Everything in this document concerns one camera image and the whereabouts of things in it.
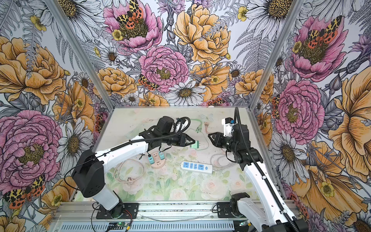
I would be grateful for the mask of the green charger plug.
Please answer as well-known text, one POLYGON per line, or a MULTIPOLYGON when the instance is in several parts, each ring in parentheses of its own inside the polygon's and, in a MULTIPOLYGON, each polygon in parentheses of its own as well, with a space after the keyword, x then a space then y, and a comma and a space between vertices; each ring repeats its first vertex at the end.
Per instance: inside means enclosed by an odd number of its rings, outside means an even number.
POLYGON ((198 149, 200 147, 200 142, 199 141, 195 141, 194 144, 190 145, 190 147, 192 149, 198 149))

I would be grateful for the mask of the white blue rectangular power strip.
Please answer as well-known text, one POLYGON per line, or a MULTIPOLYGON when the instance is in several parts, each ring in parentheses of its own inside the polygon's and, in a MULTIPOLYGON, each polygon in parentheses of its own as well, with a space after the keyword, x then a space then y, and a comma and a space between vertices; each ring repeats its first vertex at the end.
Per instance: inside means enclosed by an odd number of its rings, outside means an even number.
POLYGON ((181 162, 180 168, 185 171, 197 172, 197 173, 208 174, 208 175, 211 175, 213 172, 212 165, 192 162, 192 161, 181 162))

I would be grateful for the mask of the round pink power strip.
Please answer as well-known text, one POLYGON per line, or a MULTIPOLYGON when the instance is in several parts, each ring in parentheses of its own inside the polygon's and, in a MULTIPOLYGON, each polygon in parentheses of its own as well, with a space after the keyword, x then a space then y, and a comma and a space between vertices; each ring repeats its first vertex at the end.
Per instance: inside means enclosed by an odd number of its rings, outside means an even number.
POLYGON ((155 152, 151 154, 151 157, 149 158, 150 165, 154 169, 160 169, 165 166, 166 164, 166 158, 164 153, 162 152, 155 152))

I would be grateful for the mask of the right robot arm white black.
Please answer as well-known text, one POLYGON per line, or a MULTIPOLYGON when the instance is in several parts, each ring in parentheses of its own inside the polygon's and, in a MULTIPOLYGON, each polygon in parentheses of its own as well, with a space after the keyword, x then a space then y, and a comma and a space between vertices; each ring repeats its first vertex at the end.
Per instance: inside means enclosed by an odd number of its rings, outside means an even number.
POLYGON ((231 197, 232 212, 246 217, 258 232, 307 232, 304 219, 295 216, 268 175, 259 151, 251 147, 249 130, 231 118, 222 121, 223 132, 208 134, 212 144, 231 152, 234 161, 251 180, 260 199, 257 206, 247 193, 231 197))

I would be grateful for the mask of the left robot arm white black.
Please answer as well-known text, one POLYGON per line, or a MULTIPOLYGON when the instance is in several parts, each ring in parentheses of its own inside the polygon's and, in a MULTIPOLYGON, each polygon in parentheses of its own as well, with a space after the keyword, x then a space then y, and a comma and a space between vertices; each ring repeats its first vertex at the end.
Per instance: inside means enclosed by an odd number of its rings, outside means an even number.
POLYGON ((187 147, 195 144, 185 132, 191 124, 188 117, 174 120, 163 116, 157 125, 140 132, 139 135, 116 147, 93 152, 86 150, 82 153, 77 165, 70 170, 78 190, 85 198, 93 198, 100 211, 108 217, 120 218, 129 212, 120 197, 105 183, 105 175, 114 169, 113 176, 119 177, 125 161, 137 155, 160 148, 162 144, 170 147, 187 147))

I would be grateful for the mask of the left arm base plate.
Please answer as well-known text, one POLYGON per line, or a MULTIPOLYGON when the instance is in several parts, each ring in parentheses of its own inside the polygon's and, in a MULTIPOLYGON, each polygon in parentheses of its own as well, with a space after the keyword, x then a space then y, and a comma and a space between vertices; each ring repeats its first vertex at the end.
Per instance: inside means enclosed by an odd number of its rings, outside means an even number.
POLYGON ((96 219, 136 219, 139 211, 139 203, 120 202, 111 210, 99 206, 96 219))

